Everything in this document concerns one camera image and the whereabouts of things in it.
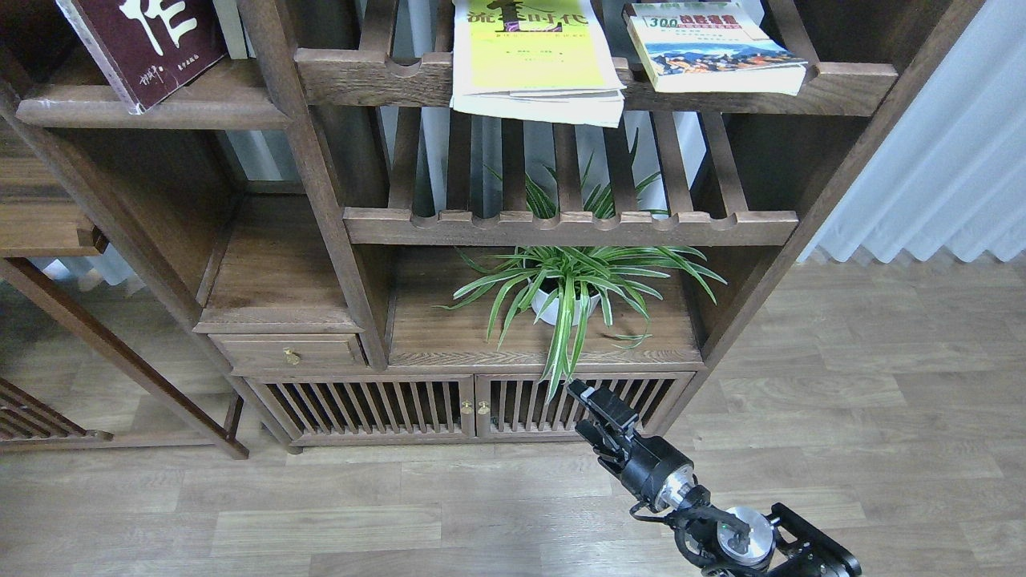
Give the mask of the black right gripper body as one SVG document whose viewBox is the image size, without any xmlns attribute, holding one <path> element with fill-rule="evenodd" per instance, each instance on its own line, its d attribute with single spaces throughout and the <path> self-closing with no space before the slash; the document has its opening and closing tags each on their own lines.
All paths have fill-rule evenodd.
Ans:
<svg viewBox="0 0 1026 577">
<path fill-rule="evenodd" d="M 685 506 L 693 488 L 693 461 L 662 436 L 600 428 L 600 465 L 639 501 L 659 514 Z"/>
</svg>

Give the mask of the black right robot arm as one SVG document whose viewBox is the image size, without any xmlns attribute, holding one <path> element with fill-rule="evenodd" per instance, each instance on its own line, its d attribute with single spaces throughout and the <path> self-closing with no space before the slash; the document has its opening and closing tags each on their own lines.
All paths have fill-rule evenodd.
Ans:
<svg viewBox="0 0 1026 577">
<path fill-rule="evenodd" d="M 638 434 L 638 413 L 611 390 L 574 380 L 568 392 L 591 413 L 576 431 L 637 498 L 631 516 L 670 526 L 678 551 L 704 576 L 862 574 L 846 548 L 781 503 L 770 515 L 746 506 L 715 507 L 695 479 L 693 461 L 660 436 Z"/>
</svg>

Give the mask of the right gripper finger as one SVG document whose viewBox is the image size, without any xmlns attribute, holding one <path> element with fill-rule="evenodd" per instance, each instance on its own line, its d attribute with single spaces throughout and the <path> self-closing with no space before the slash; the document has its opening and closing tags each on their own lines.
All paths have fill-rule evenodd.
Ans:
<svg viewBox="0 0 1026 577">
<path fill-rule="evenodd" d="M 590 443 L 595 454 L 601 459 L 611 462 L 618 460 L 618 445 L 606 434 L 604 427 L 598 426 L 593 421 L 580 421 L 576 423 L 576 432 Z"/>
<path fill-rule="evenodd" d="M 568 384 L 573 398 L 578 399 L 592 415 L 592 420 L 602 430 L 611 434 L 634 434 L 639 415 L 631 406 L 611 390 L 596 388 L 582 380 Z"/>
</svg>

